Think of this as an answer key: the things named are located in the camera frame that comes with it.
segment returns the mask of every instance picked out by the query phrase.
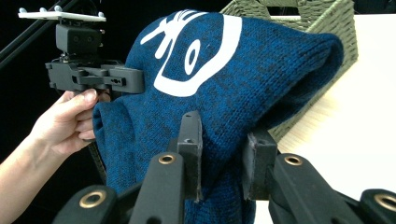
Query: human hand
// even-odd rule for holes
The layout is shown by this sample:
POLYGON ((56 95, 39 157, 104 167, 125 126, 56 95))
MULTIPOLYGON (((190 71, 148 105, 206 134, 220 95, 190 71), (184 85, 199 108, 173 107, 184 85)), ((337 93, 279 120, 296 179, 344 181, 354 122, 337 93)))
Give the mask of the human hand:
POLYGON ((62 97, 36 121, 29 138, 52 151, 69 156, 93 139, 92 108, 98 101, 110 101, 108 94, 86 90, 75 95, 66 91, 62 97))

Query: blue knit sweater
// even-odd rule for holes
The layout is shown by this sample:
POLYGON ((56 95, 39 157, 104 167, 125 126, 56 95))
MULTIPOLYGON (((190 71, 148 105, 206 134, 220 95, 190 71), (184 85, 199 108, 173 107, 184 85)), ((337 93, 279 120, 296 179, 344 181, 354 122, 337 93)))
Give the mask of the blue knit sweater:
POLYGON ((240 144, 259 119, 269 129, 298 112, 342 61, 335 35, 193 10, 156 20, 126 60, 144 71, 146 91, 94 109, 107 184, 122 192, 142 181, 151 157, 177 137, 183 114, 198 110, 205 198, 186 201, 185 222, 252 223, 255 203, 243 199, 240 144))

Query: brass grommet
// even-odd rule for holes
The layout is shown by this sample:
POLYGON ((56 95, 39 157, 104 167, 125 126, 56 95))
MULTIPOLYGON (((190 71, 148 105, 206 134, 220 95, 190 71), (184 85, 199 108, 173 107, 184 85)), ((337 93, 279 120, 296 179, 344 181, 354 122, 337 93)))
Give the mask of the brass grommet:
POLYGON ((174 162, 175 160, 176 160, 176 158, 172 155, 164 155, 158 159, 158 161, 160 163, 165 164, 165 165, 170 164, 170 163, 174 162))
POLYGON ((104 190, 95 190, 91 193, 84 195, 84 197, 79 200, 79 206, 83 208, 93 208, 101 204, 105 200, 105 198, 106 192, 104 190))
POLYGON ((290 165, 302 165, 303 164, 303 161, 300 158, 295 157, 295 156, 285 157, 285 162, 287 162, 290 165))
POLYGON ((379 205, 390 211, 396 212, 396 198, 388 194, 376 194, 374 199, 379 205))

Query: white logo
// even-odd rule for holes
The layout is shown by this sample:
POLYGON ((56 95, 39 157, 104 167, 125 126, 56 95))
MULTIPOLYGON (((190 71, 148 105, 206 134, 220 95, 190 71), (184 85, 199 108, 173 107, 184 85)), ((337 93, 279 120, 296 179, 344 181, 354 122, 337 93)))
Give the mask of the white logo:
MULTIPOLYGON (((188 25, 190 21, 205 14, 205 12, 196 12, 192 10, 179 11, 171 21, 166 21, 166 19, 163 19, 160 22, 158 28, 143 37, 140 41, 140 44, 144 45, 154 36, 162 32, 165 33, 165 37, 161 45, 155 52, 155 58, 161 59, 165 54, 166 50, 169 49, 166 60, 163 63, 163 66, 161 67, 154 81, 154 87, 157 90, 178 97, 192 96, 197 92, 198 88, 205 81, 213 77, 233 57, 233 54, 236 51, 236 47, 238 46, 239 38, 242 31, 242 19, 239 17, 223 15, 224 26, 219 52, 206 64, 204 64, 194 74, 194 76, 187 81, 172 80, 168 77, 163 76, 163 69, 165 68, 169 58, 172 55, 180 32, 185 26, 188 25)), ((199 39, 195 39, 187 49, 186 57, 184 60, 184 69, 186 72, 186 76, 191 76, 192 70, 199 57, 200 50, 201 41, 199 39)))

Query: woven basket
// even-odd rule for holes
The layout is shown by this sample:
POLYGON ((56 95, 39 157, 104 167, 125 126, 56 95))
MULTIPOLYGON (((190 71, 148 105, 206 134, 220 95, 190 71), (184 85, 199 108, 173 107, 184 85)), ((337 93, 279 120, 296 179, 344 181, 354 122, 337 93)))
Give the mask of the woven basket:
POLYGON ((343 43, 345 58, 341 69, 298 114, 270 130, 277 142, 358 59, 352 0, 233 0, 221 13, 273 21, 308 33, 332 33, 343 43), (300 16, 272 17, 267 7, 297 7, 300 16))

